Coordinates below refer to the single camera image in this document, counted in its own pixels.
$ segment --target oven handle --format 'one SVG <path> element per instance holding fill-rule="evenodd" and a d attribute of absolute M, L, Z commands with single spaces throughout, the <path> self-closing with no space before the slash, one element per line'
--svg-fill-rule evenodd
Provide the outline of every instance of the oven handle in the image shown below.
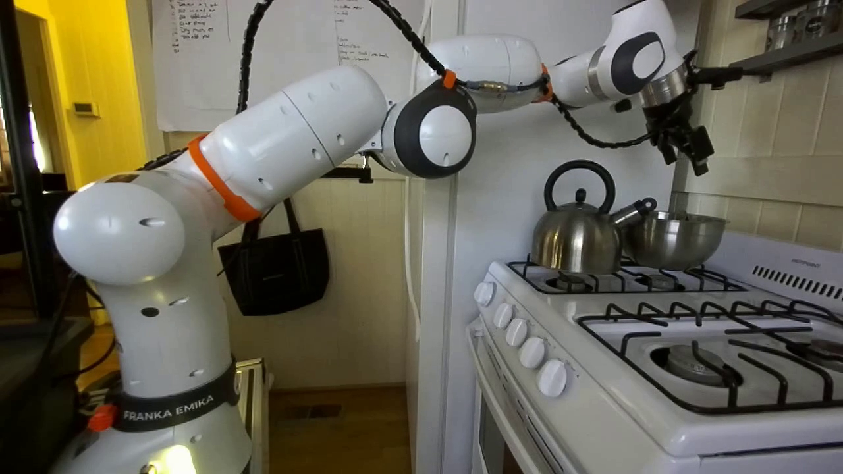
<path fill-rule="evenodd" d="M 491 354 L 488 333 L 483 326 L 469 326 L 469 350 L 474 359 L 478 379 L 483 384 L 483 401 L 488 402 L 500 438 L 507 441 L 512 456 L 520 460 L 523 472 L 562 472 L 556 463 L 548 460 L 545 450 L 532 438 L 532 429 L 520 414 L 520 405 L 512 401 Z"/>

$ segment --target orange ring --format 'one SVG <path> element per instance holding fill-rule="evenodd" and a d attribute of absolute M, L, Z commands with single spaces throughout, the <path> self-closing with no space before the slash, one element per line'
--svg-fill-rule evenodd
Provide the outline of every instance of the orange ring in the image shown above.
<path fill-rule="evenodd" d="M 550 73 L 548 73 L 548 65 L 542 63 L 542 80 L 545 80 L 545 88 L 542 88 L 542 98 L 538 98 L 536 104 L 553 104 L 553 84 L 550 84 Z"/>
<path fill-rule="evenodd" d="M 116 405 L 114 402 L 104 402 L 88 418 L 88 433 L 101 435 L 101 433 L 110 429 L 114 422 L 116 422 Z"/>
<path fill-rule="evenodd" d="M 255 221 L 261 219 L 261 213 L 242 201 L 237 193 L 233 193 L 233 186 L 228 186 L 228 181 L 216 173 L 216 168 L 211 167 L 209 156 L 200 148 L 204 135 L 197 135 L 196 140 L 191 140 L 188 144 L 188 156 L 193 157 L 193 163 L 200 168 L 200 173 L 209 179 L 209 185 L 216 190 L 216 194 L 222 198 L 222 206 L 237 219 L 237 221 Z"/>
<path fill-rule="evenodd" d="M 457 89 L 457 73 L 450 71 L 450 68 L 445 68 L 445 73 L 442 73 L 442 89 Z"/>

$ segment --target white stove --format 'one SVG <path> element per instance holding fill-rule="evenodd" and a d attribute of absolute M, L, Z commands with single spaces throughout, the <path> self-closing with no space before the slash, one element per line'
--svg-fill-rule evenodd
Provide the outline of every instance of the white stove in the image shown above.
<path fill-rule="evenodd" d="M 843 255 L 728 234 L 710 267 L 494 264 L 469 342 L 500 466 L 843 472 Z"/>

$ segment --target stainless steel kettle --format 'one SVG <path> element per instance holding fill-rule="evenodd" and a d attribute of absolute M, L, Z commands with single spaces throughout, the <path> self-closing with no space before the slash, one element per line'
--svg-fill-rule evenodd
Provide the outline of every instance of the stainless steel kettle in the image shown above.
<path fill-rule="evenodd" d="M 577 190 L 577 202 L 553 202 L 556 179 L 573 168 L 589 168 L 603 179 L 606 201 L 600 208 L 585 202 L 585 190 Z M 653 210 L 657 201 L 647 198 L 610 213 L 614 206 L 611 173 L 593 161 L 569 161 L 548 177 L 545 206 L 548 213 L 536 227 L 531 260 L 565 273 L 611 273 L 621 258 L 619 227 L 636 221 L 643 210 Z"/>

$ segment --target metal bowl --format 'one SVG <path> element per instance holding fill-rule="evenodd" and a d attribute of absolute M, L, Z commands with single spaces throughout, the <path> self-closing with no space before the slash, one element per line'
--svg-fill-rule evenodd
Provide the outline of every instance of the metal bowl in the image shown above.
<path fill-rule="evenodd" d="M 718 250 L 728 221 L 714 215 L 648 213 L 624 227 L 624 254 L 643 267 L 697 268 Z"/>

